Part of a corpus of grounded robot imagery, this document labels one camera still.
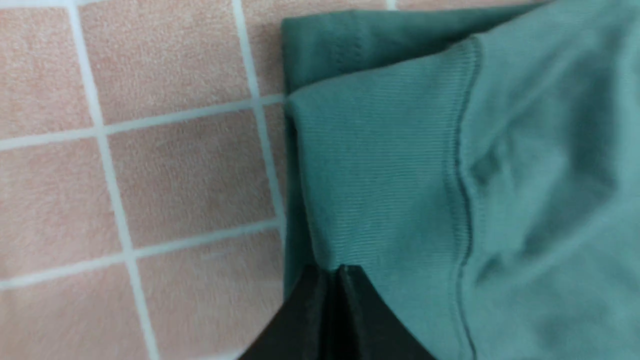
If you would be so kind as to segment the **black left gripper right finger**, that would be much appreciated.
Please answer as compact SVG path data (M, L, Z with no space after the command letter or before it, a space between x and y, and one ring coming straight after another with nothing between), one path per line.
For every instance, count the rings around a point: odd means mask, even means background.
M336 360L432 360L378 294L360 266L342 265L335 276Z

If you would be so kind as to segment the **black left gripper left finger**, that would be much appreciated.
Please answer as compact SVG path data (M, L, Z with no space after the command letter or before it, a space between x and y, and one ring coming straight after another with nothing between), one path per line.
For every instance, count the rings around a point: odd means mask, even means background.
M293 290L240 360L322 360L330 275L307 265Z

